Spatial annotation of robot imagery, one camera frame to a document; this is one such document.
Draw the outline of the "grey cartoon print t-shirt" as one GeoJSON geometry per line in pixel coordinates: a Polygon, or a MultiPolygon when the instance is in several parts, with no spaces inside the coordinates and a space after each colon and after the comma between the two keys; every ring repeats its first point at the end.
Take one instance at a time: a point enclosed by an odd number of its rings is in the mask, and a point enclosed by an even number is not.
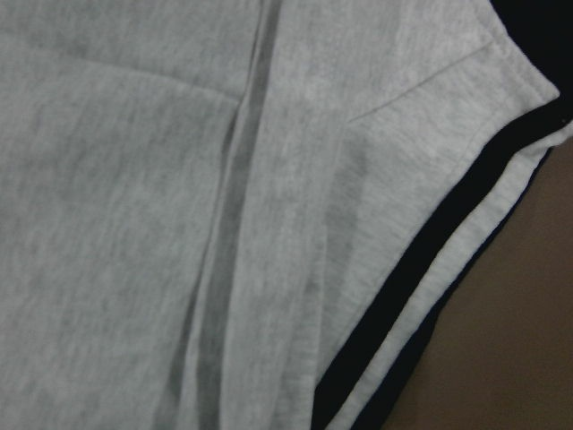
{"type": "Polygon", "coordinates": [[[2,2],[2,428],[382,427],[572,134],[570,11],[2,2]]]}

